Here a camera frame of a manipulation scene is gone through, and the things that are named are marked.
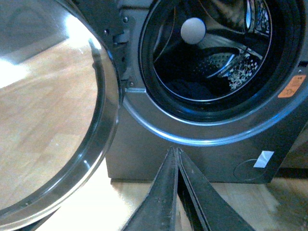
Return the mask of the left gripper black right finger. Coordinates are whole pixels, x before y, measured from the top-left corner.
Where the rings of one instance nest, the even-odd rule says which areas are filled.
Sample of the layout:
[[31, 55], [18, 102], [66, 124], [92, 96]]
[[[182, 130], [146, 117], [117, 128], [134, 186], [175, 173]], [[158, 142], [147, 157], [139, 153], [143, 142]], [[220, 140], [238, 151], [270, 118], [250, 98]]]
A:
[[194, 231], [253, 231], [212, 187], [188, 155], [178, 151], [178, 195]]

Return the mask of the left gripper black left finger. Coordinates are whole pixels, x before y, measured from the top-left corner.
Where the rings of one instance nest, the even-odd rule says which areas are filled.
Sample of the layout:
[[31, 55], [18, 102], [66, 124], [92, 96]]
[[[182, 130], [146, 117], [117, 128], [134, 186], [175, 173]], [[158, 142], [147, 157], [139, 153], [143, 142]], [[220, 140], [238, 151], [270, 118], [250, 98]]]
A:
[[171, 147], [150, 189], [122, 230], [174, 231], [179, 178], [178, 147]]

